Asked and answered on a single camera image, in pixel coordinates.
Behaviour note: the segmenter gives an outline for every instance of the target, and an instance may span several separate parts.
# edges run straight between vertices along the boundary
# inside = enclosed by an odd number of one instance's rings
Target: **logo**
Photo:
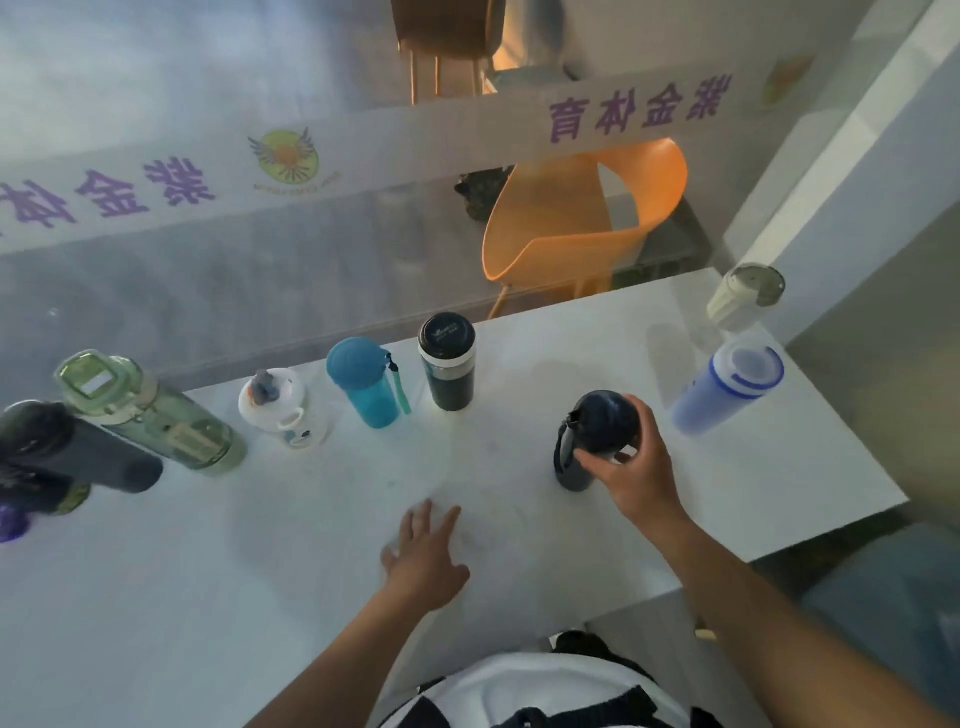
[[[277,182],[304,184],[315,178],[320,170],[320,158],[309,129],[304,129],[302,134],[278,130],[259,141],[247,139],[260,162],[260,169]]]

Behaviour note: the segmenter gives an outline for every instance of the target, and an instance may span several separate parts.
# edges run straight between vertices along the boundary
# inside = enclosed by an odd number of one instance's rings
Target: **forearm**
[[[364,728],[422,612],[381,591],[247,728]]]
[[[951,725],[892,673],[808,621],[693,522],[651,540],[776,725]]]

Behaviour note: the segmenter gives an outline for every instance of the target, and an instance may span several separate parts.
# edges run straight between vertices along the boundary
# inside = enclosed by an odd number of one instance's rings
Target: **orange chair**
[[[598,165],[630,189],[639,225],[613,231]],[[493,208],[483,240],[488,280],[503,284],[490,318],[517,289],[575,282],[574,298],[610,290],[612,271],[639,255],[686,189],[686,159],[672,139],[518,164]]]

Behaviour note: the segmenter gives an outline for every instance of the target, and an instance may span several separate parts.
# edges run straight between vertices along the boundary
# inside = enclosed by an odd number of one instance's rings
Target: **purple bottle cap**
[[[12,505],[0,505],[0,544],[16,541],[30,528],[30,518]]]

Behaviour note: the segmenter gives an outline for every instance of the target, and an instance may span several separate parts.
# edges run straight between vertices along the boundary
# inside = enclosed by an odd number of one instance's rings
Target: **teal water bottle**
[[[387,379],[388,369],[394,375],[396,397]],[[347,394],[361,419],[373,429],[391,425],[400,416],[397,400],[403,412],[410,414],[399,368],[390,352],[376,342],[362,336],[344,339],[327,355],[326,372]]]

